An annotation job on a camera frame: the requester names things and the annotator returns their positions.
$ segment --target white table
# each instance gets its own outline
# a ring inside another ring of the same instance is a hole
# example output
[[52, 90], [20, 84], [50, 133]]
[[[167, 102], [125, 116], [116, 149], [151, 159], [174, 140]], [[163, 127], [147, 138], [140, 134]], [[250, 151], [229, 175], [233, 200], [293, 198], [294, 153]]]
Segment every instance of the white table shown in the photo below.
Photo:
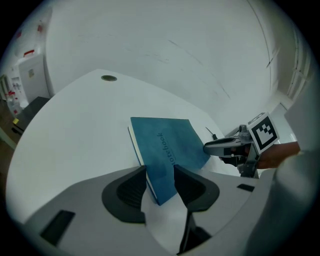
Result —
[[[117, 81], [104, 81], [103, 75]], [[21, 137], [7, 177], [9, 215], [25, 223], [72, 184], [138, 166], [128, 132], [130, 117], [189, 119], [203, 143], [212, 140], [206, 127], [223, 137], [207, 113], [174, 94], [115, 72], [92, 71], [55, 95]], [[205, 167], [239, 175], [218, 157], [212, 156]]]

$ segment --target notebook cover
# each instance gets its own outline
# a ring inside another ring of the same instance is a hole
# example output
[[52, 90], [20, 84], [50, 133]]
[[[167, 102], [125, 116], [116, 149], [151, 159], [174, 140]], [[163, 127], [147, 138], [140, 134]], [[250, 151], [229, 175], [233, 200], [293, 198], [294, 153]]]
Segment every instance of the notebook cover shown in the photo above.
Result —
[[210, 156], [187, 119], [131, 117], [134, 136], [159, 205], [177, 191], [174, 165], [201, 169]]

